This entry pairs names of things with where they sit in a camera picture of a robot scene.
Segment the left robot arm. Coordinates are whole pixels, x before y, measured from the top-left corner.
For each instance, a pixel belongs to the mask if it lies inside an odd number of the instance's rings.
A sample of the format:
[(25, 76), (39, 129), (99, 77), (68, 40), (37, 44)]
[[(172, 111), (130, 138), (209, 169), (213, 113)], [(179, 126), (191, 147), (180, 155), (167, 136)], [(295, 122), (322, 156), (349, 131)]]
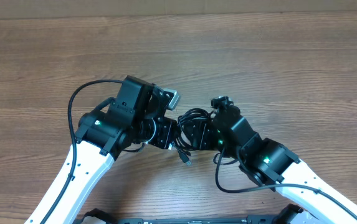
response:
[(119, 84), (117, 96), (85, 113), (77, 129), (68, 115), (69, 153), (27, 223), (73, 223), (98, 181), (132, 144), (171, 149), (179, 129), (165, 112), (175, 109), (179, 93), (133, 76)]

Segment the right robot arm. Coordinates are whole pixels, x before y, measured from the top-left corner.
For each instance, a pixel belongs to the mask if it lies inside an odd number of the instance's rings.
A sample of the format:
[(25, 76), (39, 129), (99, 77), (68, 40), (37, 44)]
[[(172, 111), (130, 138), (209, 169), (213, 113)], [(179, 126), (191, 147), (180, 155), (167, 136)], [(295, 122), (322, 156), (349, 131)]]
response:
[(254, 191), (269, 189), (305, 209), (322, 223), (357, 223), (357, 204), (320, 178), (293, 151), (269, 138), (261, 138), (233, 104), (213, 103), (185, 125), (194, 135), (195, 149), (217, 149), (239, 163), (256, 184)]

